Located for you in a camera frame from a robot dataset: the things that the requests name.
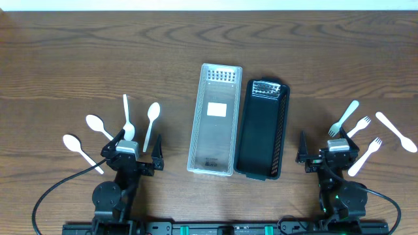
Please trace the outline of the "white fork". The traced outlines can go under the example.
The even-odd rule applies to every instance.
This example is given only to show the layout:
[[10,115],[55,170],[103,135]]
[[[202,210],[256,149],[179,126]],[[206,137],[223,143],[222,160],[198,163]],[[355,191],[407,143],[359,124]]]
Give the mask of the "white fork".
[[365,129],[370,122],[371,122],[371,119],[368,116],[363,117],[357,122],[356,126],[347,133],[347,136],[351,138],[360,130]]
[[354,163],[354,165],[347,171],[348,175],[351,177],[354,177],[359,170],[362,168],[366,160],[369,158],[369,156],[376,152],[382,144],[382,140],[380,138],[375,138],[369,145],[366,152],[360,157],[358,161]]

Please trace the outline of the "pale blue plastic fork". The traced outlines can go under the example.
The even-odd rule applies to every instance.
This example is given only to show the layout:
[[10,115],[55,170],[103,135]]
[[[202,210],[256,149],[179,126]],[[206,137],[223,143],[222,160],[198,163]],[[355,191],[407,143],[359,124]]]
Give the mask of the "pale blue plastic fork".
[[350,105],[347,107],[347,109],[345,110],[345,112],[343,113],[343,115],[341,116],[341,118],[339,119],[339,121],[337,121],[336,123],[334,123],[329,131],[328,131],[328,135],[330,137],[335,137],[336,134],[340,131],[340,128],[342,127],[342,124],[345,122],[345,120],[359,107],[359,101],[357,100],[353,100]]

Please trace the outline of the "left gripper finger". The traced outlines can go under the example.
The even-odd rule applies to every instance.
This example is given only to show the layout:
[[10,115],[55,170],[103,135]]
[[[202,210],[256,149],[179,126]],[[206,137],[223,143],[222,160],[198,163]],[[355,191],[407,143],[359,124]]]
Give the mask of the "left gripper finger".
[[118,145],[120,140],[123,140],[125,135],[125,130],[122,129],[107,145],[103,147],[104,151],[115,151],[116,146]]
[[157,136],[157,140],[156,143],[153,147],[153,151],[152,151],[152,159],[162,159],[163,158],[163,154],[162,154],[162,149],[161,149],[161,141],[162,141],[162,136],[159,134]]

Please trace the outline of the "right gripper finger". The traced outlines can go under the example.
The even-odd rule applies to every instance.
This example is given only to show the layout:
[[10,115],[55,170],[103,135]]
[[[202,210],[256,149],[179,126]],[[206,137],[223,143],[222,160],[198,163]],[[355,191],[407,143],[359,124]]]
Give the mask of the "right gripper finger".
[[354,143],[354,141],[352,141],[352,139],[350,137],[348,137],[348,135],[347,135],[347,133],[346,133],[346,131],[344,130],[343,127],[340,127],[339,134],[340,134],[340,138],[343,138],[343,139],[346,140],[346,142],[349,146],[349,149],[351,151],[359,152],[359,147]]
[[302,131],[300,133],[300,143],[298,147],[297,157],[307,157],[308,156],[308,149],[306,143],[306,135],[305,132]]

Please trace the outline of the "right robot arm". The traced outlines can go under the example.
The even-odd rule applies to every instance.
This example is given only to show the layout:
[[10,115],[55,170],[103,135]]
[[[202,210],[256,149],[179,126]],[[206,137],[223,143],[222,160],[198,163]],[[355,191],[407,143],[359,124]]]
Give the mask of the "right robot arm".
[[329,140],[319,154],[310,155],[304,132],[300,134],[296,162],[305,164],[305,172],[316,173],[319,180],[319,205],[324,218],[312,226],[312,230],[343,233],[360,233],[360,218],[365,216],[367,193],[360,183],[346,181],[342,175],[355,163],[359,147],[340,129],[338,139]]

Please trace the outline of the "white spoon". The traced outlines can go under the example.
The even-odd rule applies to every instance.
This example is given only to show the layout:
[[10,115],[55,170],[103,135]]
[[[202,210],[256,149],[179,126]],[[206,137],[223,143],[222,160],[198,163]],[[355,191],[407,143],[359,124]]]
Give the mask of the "white spoon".
[[154,121],[159,117],[160,115],[160,111],[161,111],[161,107],[159,105],[158,102],[154,102],[150,105],[149,109],[148,109],[148,119],[149,119],[149,125],[148,125],[148,130],[146,132],[146,137],[144,140],[144,145],[142,148],[142,152],[145,153],[148,149],[148,144],[150,141],[150,136],[151,136],[151,131],[152,131],[152,126]]
[[104,123],[100,117],[89,114],[86,116],[86,123],[93,131],[103,133],[109,140],[113,140],[113,136],[105,130]]
[[376,112],[375,116],[386,126],[389,130],[391,130],[400,140],[402,147],[411,153],[417,153],[417,146],[413,143],[412,140],[405,137],[389,120],[382,112]]
[[63,136],[63,143],[69,150],[81,154],[81,156],[83,156],[83,158],[91,166],[96,165],[96,162],[82,150],[81,142],[79,141],[79,139],[77,139],[77,137],[75,137],[74,135],[71,135],[71,134],[65,134]]

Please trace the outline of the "white spoon handle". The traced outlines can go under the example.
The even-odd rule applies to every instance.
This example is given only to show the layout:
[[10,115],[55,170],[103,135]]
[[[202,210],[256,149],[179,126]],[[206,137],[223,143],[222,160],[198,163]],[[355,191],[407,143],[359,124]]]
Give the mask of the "white spoon handle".
[[123,94],[123,108],[125,112],[125,125],[123,126],[123,130],[125,131],[124,139],[126,141],[132,141],[135,136],[135,127],[129,119],[129,104],[127,94]]

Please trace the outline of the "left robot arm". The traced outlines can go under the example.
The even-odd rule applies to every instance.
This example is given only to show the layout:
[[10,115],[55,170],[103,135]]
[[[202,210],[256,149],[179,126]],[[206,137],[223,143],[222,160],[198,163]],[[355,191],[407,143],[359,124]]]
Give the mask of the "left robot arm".
[[152,162],[138,161],[138,154],[124,147],[138,149],[137,143],[123,139],[122,129],[101,150],[106,164],[114,171],[113,181],[100,183],[93,191],[95,213],[91,228],[86,234],[144,234],[144,224],[130,219],[141,176],[153,176],[156,170],[164,169],[161,147],[162,136],[157,137],[152,151]]

